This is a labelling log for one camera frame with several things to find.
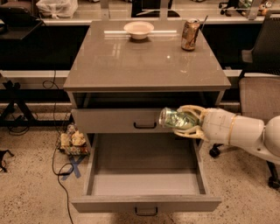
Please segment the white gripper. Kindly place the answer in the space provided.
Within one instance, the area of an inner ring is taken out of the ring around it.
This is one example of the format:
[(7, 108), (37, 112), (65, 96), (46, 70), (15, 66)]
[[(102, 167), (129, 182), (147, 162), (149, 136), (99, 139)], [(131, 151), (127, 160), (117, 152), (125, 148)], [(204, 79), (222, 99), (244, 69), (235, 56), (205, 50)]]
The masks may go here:
[(177, 111), (196, 125), (190, 129), (173, 129), (180, 137), (202, 139), (213, 144), (226, 144), (240, 148), (255, 148), (263, 140), (264, 122), (236, 115), (221, 108), (207, 110), (201, 106), (184, 105)]

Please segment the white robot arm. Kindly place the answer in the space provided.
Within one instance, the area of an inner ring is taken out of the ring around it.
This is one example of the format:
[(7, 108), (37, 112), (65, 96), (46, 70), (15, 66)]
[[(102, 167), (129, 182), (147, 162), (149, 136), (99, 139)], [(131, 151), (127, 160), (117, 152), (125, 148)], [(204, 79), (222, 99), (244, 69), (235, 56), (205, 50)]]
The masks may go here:
[(236, 115), (221, 108), (185, 105), (179, 112), (191, 112), (200, 124), (190, 129), (174, 129), (176, 135), (199, 138), (209, 144), (239, 147), (271, 163), (280, 164), (280, 117), (268, 121)]

